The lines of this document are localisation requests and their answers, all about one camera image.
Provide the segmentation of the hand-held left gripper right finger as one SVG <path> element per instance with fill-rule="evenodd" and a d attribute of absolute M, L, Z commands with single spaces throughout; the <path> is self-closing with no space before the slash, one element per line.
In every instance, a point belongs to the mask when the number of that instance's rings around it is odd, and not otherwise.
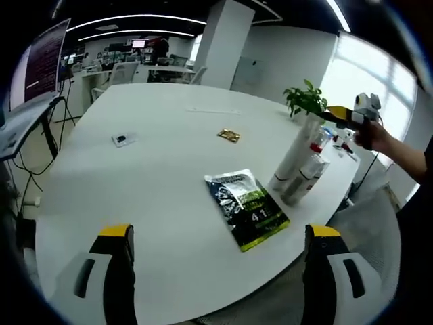
<path fill-rule="evenodd" d="M 366 324 L 374 300 L 374 268 L 349 251 L 332 227 L 305 229 L 303 324 Z"/>

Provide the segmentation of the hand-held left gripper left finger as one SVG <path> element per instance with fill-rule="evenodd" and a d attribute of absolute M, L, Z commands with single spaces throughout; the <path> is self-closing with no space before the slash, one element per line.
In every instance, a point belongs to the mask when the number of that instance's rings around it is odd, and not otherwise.
<path fill-rule="evenodd" d="M 104 227 L 72 276 L 73 324 L 136 324 L 134 230 L 128 223 Z"/>

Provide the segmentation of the person's right hand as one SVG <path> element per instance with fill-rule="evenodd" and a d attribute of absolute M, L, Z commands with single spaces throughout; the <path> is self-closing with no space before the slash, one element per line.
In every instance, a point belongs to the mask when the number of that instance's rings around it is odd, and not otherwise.
<path fill-rule="evenodd" d="M 368 121 L 355 131 L 354 142 L 366 150 L 384 153 L 389 137 L 389 133 L 379 122 Z"/>

